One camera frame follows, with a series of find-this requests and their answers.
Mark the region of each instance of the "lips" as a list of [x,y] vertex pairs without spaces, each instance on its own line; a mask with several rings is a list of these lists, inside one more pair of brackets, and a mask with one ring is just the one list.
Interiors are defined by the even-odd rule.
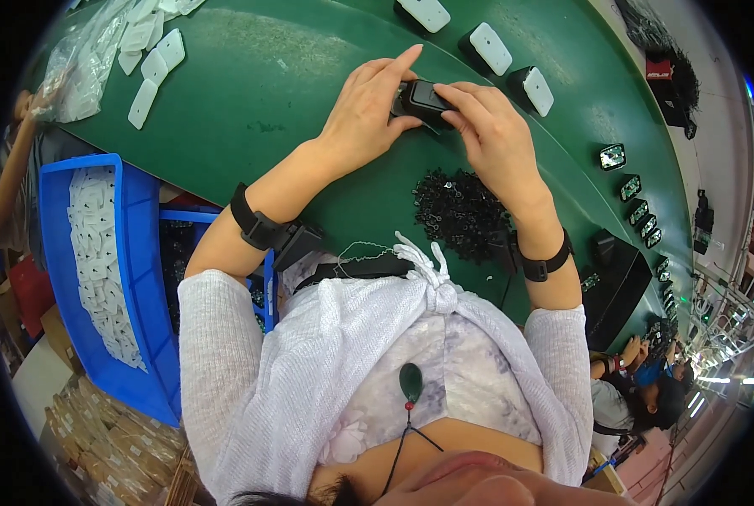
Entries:
[[517,466],[511,464],[508,460],[487,452],[464,452],[455,455],[452,458],[448,458],[441,462],[438,466],[428,471],[412,488],[412,491],[417,491],[423,487],[427,487],[431,483],[438,481],[449,474],[453,474],[455,471],[463,469],[467,466],[489,466],[497,467],[498,469],[517,469]]

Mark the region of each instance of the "black wrist strap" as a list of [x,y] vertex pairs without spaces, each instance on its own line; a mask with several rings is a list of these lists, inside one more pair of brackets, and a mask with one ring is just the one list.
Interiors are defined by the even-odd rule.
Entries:
[[514,260],[519,266],[523,267],[526,279],[534,281],[535,283],[544,282],[549,278],[549,272],[554,272],[564,266],[565,262],[568,260],[568,256],[574,254],[574,246],[571,244],[571,239],[568,237],[568,231],[563,228],[562,233],[564,234],[562,248],[560,248],[553,258],[549,260],[529,260],[520,252],[520,247],[518,246],[518,231],[512,231]]
[[278,224],[261,211],[253,212],[245,198],[247,185],[239,183],[230,201],[230,212],[241,228],[241,238],[249,245],[262,251],[281,243],[289,224]]

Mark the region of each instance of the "hand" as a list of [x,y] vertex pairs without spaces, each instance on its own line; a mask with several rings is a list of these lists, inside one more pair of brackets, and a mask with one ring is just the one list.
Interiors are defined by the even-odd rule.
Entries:
[[[526,120],[496,87],[473,83],[436,84],[436,93],[459,111],[442,118],[455,127],[467,147],[467,160],[484,185],[509,209],[528,205],[532,188],[544,188],[537,172]],[[516,209],[509,209],[514,215]]]
[[638,365],[641,365],[641,363],[646,359],[646,356],[649,354],[649,348],[649,341],[641,342],[641,338],[639,336],[633,336],[632,338],[630,338],[630,340],[627,341],[627,345],[625,346],[625,349],[621,354],[622,360],[625,361],[625,367],[635,363],[635,361],[639,359],[640,362],[638,362]]
[[410,68],[421,53],[422,45],[417,44],[396,59],[364,63],[346,79],[316,139],[332,157],[334,179],[368,164],[388,151],[402,132],[422,125],[413,116],[388,120],[400,81],[419,79]]

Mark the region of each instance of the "jade pendant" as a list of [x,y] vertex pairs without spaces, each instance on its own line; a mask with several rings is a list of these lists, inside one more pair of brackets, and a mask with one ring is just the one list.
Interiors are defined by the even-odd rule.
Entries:
[[419,401],[422,395],[422,370],[414,363],[406,363],[400,369],[400,388],[402,393],[413,404]]

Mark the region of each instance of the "black cord necklace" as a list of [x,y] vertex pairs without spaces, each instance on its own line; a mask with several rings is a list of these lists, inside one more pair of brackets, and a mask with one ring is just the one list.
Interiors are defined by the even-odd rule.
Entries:
[[441,446],[433,443],[433,441],[429,437],[425,436],[422,431],[411,425],[411,410],[419,401],[419,397],[422,395],[422,390],[424,388],[424,382],[422,381],[422,370],[420,370],[418,366],[416,366],[416,364],[406,363],[402,366],[402,369],[400,369],[400,388],[402,389],[402,393],[405,394],[405,398],[408,400],[408,402],[405,402],[405,409],[408,411],[408,425],[406,425],[405,430],[402,431],[402,437],[400,438],[400,447],[396,449],[394,463],[391,466],[391,472],[388,474],[388,481],[385,482],[385,488],[382,489],[382,494],[380,494],[380,497],[386,494],[388,487],[391,485],[391,480],[394,477],[394,471],[396,470],[396,462],[400,460],[402,444],[405,442],[405,436],[407,436],[410,431],[414,431],[419,436],[422,436],[424,440],[435,446],[438,451],[444,451]]

